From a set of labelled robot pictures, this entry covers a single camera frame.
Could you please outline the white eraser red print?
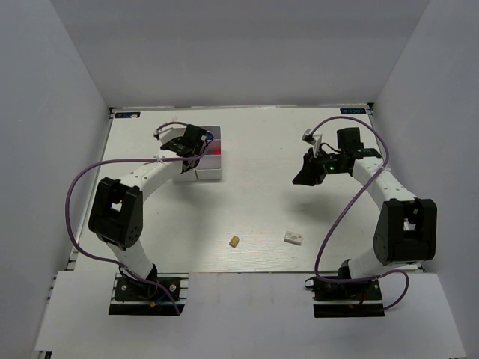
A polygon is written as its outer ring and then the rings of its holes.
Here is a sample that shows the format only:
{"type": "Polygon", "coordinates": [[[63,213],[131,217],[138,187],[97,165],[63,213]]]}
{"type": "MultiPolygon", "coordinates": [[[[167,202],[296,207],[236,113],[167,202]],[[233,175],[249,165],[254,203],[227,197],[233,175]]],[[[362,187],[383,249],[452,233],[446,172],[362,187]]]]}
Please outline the white eraser red print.
{"type": "Polygon", "coordinates": [[[303,241],[302,234],[286,231],[284,234],[284,242],[293,245],[301,245],[303,241]]]}

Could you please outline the tan yellow eraser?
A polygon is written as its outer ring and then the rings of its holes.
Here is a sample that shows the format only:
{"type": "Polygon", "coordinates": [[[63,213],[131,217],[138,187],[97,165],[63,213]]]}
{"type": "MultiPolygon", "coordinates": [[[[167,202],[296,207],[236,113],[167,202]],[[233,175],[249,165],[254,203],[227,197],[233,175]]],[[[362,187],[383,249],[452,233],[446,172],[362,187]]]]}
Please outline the tan yellow eraser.
{"type": "Polygon", "coordinates": [[[233,236],[231,238],[231,240],[229,241],[229,245],[232,247],[232,248],[235,248],[240,242],[240,238],[238,236],[233,236]]]}

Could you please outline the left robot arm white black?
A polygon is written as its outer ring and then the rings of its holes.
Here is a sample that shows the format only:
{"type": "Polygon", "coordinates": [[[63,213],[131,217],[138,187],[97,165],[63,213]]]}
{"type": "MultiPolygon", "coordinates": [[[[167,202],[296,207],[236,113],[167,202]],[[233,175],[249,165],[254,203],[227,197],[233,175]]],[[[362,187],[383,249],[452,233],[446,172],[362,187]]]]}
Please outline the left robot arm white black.
{"type": "Polygon", "coordinates": [[[100,180],[91,208],[88,228],[104,242],[119,262],[120,272],[133,280],[132,289],[141,298],[151,298],[158,290],[157,270],[141,244],[144,202],[169,180],[192,172],[206,155],[214,135],[207,129],[183,124],[178,135],[154,137],[161,142],[159,152],[140,159],[140,167],[120,178],[100,180]]]}

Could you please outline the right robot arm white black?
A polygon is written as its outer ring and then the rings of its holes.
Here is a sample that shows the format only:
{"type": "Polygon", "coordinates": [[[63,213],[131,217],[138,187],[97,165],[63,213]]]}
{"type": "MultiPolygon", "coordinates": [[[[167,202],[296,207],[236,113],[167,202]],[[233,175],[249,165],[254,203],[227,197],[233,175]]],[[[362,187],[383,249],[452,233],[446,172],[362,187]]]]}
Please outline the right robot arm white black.
{"type": "Polygon", "coordinates": [[[407,190],[388,170],[386,159],[375,148],[366,148],[357,127],[337,132],[338,149],[322,149],[321,135],[307,129],[303,141],[310,144],[293,184],[316,186],[328,175],[349,174],[361,184],[379,209],[372,246],[364,253],[345,260],[337,277],[319,277],[337,283],[339,292],[355,298],[365,282],[376,280],[401,266],[422,263],[436,254],[437,205],[407,190]]]}

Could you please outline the white container left bin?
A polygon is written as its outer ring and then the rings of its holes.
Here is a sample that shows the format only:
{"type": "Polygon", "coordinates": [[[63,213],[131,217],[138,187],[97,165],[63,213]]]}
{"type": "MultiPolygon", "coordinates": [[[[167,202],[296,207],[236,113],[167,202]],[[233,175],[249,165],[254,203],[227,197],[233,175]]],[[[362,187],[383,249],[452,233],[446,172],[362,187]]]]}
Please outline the white container left bin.
{"type": "Polygon", "coordinates": [[[190,169],[187,172],[176,175],[172,180],[173,182],[195,182],[197,180],[197,174],[195,169],[190,169]]]}

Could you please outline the white container bin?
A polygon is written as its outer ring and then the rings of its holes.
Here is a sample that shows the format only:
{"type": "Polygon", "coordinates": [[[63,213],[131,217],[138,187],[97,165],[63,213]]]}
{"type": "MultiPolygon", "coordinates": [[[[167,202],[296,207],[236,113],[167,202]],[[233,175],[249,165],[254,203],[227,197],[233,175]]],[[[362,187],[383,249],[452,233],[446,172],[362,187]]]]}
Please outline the white container bin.
{"type": "Polygon", "coordinates": [[[205,126],[213,136],[207,146],[206,155],[200,160],[195,171],[198,181],[218,181],[222,179],[222,155],[213,154],[216,150],[222,151],[222,133],[220,126],[205,126]]]}
{"type": "Polygon", "coordinates": [[[197,180],[197,174],[195,169],[190,169],[187,172],[176,175],[172,180],[173,182],[195,182],[197,180]]]}

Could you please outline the white container right bin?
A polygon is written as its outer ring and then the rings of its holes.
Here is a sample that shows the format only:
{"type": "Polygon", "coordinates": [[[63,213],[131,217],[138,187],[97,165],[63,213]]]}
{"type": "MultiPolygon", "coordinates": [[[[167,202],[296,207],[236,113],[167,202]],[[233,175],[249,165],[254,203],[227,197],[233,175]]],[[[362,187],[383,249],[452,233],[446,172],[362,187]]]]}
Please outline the white container right bin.
{"type": "Polygon", "coordinates": [[[222,155],[213,154],[216,150],[222,151],[222,133],[220,126],[205,126],[213,136],[207,146],[206,155],[200,160],[195,171],[198,181],[218,181],[222,179],[222,155]]]}

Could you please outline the blue label right corner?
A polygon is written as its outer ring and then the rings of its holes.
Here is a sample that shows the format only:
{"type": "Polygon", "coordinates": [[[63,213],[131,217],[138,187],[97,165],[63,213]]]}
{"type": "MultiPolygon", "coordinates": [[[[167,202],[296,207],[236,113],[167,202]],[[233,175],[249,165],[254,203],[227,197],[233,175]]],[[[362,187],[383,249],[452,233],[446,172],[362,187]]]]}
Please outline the blue label right corner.
{"type": "Polygon", "coordinates": [[[340,113],[345,115],[356,115],[367,114],[367,111],[365,108],[341,108],[340,113]]]}

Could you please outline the blue label corner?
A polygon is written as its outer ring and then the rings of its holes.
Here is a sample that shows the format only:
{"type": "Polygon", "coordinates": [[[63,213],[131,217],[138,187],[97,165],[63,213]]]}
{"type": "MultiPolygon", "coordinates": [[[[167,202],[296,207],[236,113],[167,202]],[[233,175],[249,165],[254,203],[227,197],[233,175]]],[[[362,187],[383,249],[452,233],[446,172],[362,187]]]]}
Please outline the blue label corner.
{"type": "Polygon", "coordinates": [[[356,115],[367,114],[367,111],[365,108],[341,108],[340,113],[345,115],[356,115]]]}
{"type": "Polygon", "coordinates": [[[115,118],[120,118],[120,119],[139,118],[140,116],[141,116],[141,113],[139,111],[115,113],[115,118]]]}

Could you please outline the blue label left corner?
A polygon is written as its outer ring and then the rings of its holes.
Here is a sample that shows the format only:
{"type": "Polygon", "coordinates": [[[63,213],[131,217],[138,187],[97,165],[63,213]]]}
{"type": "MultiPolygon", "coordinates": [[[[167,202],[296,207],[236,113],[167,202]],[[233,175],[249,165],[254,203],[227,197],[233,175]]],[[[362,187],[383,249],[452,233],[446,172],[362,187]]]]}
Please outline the blue label left corner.
{"type": "Polygon", "coordinates": [[[120,119],[139,118],[140,116],[141,116],[141,113],[139,111],[115,113],[115,118],[120,118],[120,119]]]}

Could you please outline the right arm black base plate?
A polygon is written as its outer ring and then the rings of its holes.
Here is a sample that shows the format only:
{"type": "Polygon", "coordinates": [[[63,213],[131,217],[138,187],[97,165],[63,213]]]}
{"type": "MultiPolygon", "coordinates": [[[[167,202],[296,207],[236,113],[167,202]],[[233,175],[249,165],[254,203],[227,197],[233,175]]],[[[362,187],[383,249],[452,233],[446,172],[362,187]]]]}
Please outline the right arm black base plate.
{"type": "Polygon", "coordinates": [[[310,277],[305,288],[313,293],[316,319],[384,317],[379,281],[327,283],[310,277]]]}

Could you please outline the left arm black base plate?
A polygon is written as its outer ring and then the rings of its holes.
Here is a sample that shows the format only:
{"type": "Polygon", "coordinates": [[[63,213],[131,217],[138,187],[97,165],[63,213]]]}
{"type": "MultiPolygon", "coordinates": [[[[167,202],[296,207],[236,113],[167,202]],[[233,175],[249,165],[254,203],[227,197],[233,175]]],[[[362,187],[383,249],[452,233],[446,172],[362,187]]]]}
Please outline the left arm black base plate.
{"type": "Polygon", "coordinates": [[[189,275],[158,274],[157,282],[168,290],[169,295],[157,286],[150,288],[147,294],[147,285],[134,284],[117,273],[113,282],[112,295],[109,304],[110,316],[179,316],[186,306],[189,275]]]}

